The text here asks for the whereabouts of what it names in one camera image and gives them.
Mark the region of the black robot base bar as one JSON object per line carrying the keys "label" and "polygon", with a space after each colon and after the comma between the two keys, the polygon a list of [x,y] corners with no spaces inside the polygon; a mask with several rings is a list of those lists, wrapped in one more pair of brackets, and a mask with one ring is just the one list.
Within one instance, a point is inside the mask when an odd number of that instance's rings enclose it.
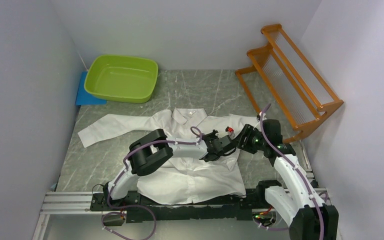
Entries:
{"label": "black robot base bar", "polygon": [[90,202],[92,212],[122,212],[126,223],[142,223],[152,221],[178,220],[215,220],[235,219],[250,221],[252,216],[269,209],[270,204],[262,197],[262,189],[247,188],[244,196],[223,195],[207,201],[181,205],[163,205],[130,190],[121,200],[113,200],[110,207],[107,203],[108,190],[93,192]]}

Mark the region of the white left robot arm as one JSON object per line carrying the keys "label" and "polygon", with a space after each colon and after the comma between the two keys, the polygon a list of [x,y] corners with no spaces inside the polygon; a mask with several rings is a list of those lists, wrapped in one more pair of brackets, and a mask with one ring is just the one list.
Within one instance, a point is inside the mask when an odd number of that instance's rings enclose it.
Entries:
{"label": "white left robot arm", "polygon": [[236,142],[229,135],[218,137],[216,130],[202,134],[195,126],[190,130],[195,138],[169,137],[159,128],[132,143],[122,160],[122,169],[103,187],[103,203],[110,210],[119,209],[135,180],[154,173],[171,158],[214,162],[236,151]]}

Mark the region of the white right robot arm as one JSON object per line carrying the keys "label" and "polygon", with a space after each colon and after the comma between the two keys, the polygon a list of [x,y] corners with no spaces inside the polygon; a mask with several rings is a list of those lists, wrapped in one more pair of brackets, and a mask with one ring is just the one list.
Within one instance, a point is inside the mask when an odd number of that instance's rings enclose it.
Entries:
{"label": "white right robot arm", "polygon": [[335,240],[338,210],[317,193],[293,147],[282,142],[280,122],[266,119],[259,124],[261,129],[244,125],[235,138],[237,147],[251,154],[262,151],[287,188],[277,181],[264,181],[255,193],[255,202],[262,208],[274,207],[287,224],[292,240]]}

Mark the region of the white button-up shirt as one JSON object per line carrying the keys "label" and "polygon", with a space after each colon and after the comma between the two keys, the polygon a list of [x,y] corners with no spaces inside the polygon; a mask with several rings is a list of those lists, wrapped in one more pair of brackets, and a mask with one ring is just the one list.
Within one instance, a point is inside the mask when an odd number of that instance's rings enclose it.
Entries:
{"label": "white button-up shirt", "polygon": [[[163,129],[169,137],[195,139],[191,127],[204,134],[213,130],[237,135],[245,124],[256,126],[255,116],[208,116],[203,108],[161,110],[152,116],[107,114],[78,133],[85,148],[131,131]],[[170,158],[155,172],[138,178],[138,192],[163,205],[200,203],[224,195],[243,196],[245,185],[237,160],[239,151],[205,162],[197,158]]]}

